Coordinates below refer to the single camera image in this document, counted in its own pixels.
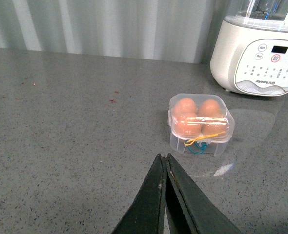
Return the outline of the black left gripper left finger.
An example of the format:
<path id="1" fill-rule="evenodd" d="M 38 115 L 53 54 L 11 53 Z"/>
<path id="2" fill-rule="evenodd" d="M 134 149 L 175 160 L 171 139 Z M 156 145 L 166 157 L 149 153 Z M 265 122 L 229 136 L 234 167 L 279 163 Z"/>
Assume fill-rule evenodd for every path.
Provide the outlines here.
<path id="1" fill-rule="evenodd" d="M 166 182 L 165 158 L 157 154 L 133 203 L 112 233 L 162 234 Z"/>

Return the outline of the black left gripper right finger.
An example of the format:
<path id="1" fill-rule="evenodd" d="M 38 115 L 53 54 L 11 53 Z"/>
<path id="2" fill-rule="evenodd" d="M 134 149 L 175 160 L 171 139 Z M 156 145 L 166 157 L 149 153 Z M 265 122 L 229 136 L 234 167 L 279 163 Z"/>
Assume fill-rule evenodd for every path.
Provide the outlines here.
<path id="1" fill-rule="evenodd" d="M 240 234 L 178 161 L 166 157 L 166 213 L 172 234 Z"/>

